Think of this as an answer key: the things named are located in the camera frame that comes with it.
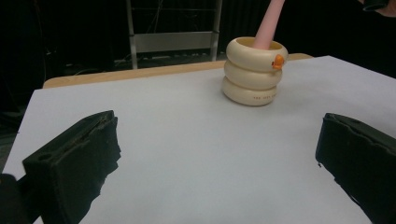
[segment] metal shelf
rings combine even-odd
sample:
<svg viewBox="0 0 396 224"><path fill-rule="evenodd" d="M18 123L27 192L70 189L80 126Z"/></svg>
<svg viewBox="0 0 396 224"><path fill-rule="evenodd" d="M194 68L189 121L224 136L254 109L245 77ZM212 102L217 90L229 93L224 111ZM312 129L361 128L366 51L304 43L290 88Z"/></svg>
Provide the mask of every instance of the metal shelf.
<svg viewBox="0 0 396 224"><path fill-rule="evenodd" d="M184 33L158 33L158 34L135 34L132 11L137 8L131 7L131 0L126 0L127 17L129 27L129 43L132 57L132 68L137 69L137 53L182 50L182 49L210 49L212 61L216 60L219 43L219 24L221 16L222 0L216 0L216 8L162 8L161 10L189 10L189 11L213 11L212 31L207 32L184 32ZM142 10L157 10L158 8L140 8Z"/></svg>

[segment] stacked rings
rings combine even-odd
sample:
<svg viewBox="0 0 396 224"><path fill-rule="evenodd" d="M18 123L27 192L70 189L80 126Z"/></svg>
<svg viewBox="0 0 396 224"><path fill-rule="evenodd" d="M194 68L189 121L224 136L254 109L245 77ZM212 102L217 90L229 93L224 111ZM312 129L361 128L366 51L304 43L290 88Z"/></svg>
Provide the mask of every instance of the stacked rings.
<svg viewBox="0 0 396 224"><path fill-rule="evenodd" d="M243 105L267 105L276 96L276 85L282 78L282 66L288 51L273 41L268 50L254 49L254 37L239 37L227 47L227 62L222 90L226 96Z"/></svg>

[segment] white table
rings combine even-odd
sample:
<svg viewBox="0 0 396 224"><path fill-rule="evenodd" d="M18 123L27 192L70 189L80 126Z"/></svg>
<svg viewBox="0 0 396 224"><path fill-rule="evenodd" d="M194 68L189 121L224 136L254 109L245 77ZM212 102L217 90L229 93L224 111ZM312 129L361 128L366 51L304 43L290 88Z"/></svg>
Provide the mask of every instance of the white table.
<svg viewBox="0 0 396 224"><path fill-rule="evenodd" d="M238 105L221 69L34 93L5 173L78 120L119 117L119 168L82 223L370 223L319 168L327 112L396 136L396 80L332 57L288 62L275 100Z"/></svg>

